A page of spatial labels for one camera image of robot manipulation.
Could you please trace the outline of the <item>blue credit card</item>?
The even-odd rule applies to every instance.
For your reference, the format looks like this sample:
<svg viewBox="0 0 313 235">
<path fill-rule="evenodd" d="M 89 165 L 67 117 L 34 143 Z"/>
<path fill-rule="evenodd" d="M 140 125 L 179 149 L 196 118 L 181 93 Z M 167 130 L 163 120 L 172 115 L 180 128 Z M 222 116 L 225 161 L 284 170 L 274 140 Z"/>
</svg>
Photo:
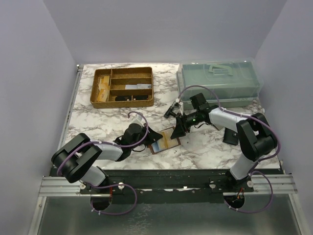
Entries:
<svg viewBox="0 0 313 235">
<path fill-rule="evenodd" d="M 166 150 L 168 147 L 164 143 L 156 141 L 153 144 L 151 144 L 151 148 L 153 153 L 159 153 Z"/>
</svg>

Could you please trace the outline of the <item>brown leather card holder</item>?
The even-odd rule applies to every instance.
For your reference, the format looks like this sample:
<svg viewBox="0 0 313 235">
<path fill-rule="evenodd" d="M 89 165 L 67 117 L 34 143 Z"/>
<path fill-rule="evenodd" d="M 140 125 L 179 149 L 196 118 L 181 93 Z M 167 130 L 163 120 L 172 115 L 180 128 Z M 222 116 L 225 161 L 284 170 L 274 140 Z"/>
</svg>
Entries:
<svg viewBox="0 0 313 235">
<path fill-rule="evenodd" d="M 159 134 L 162 135 L 162 138 L 149 146 L 153 155 L 181 145 L 179 138 L 171 139 L 173 131 L 174 127 L 170 127 L 159 132 Z"/>
</svg>

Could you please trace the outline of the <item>gold credit card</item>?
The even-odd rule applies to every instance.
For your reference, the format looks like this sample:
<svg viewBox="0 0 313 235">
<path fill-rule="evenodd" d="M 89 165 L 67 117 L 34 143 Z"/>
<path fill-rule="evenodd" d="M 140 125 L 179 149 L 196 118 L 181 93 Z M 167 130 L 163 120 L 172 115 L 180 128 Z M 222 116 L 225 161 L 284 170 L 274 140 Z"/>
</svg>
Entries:
<svg viewBox="0 0 313 235">
<path fill-rule="evenodd" d="M 173 140 L 171 139 L 171 135 L 173 133 L 173 130 L 174 130 L 173 128 L 169 128 L 169 129 L 161 131 L 163 138 L 160 139 L 160 142 L 167 145 L 168 149 L 179 145 L 178 139 L 173 139 Z"/>
</svg>

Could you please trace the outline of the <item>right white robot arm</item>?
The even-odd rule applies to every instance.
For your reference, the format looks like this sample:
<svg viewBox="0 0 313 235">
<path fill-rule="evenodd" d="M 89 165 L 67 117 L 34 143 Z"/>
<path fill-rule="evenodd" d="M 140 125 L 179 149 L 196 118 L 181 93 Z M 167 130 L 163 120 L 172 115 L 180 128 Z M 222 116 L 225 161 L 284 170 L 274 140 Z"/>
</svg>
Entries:
<svg viewBox="0 0 313 235">
<path fill-rule="evenodd" d="M 202 93 L 192 96 L 190 100 L 195 112 L 188 115 L 184 111 L 174 113 L 175 107 L 183 108 L 178 98 L 164 114 L 165 118 L 169 116 L 176 118 L 171 139 L 184 137 L 190 132 L 192 126 L 202 122 L 234 132 L 242 154 L 225 174 L 225 187 L 229 191 L 235 192 L 240 189 L 243 181 L 252 174 L 252 170 L 265 159 L 265 155 L 274 149 L 280 150 L 279 140 L 263 114 L 244 115 L 219 105 L 210 105 Z"/>
</svg>

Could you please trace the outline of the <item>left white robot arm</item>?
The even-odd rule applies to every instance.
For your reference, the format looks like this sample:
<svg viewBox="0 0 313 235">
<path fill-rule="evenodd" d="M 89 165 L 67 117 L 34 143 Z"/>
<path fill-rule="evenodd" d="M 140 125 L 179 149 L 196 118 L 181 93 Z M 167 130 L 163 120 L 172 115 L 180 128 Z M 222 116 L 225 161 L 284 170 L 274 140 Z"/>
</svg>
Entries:
<svg viewBox="0 0 313 235">
<path fill-rule="evenodd" d="M 162 139 L 162 134 L 150 127 L 132 123 L 124 134 L 112 143 L 91 141 L 80 133 L 59 149 L 51 158 L 57 167 L 57 174 L 69 183 L 82 181 L 90 184 L 97 193 L 104 193 L 109 186 L 106 174 L 98 166 L 93 166 L 97 159 L 120 162 L 130 156 L 138 146 L 145 147 Z"/>
</svg>

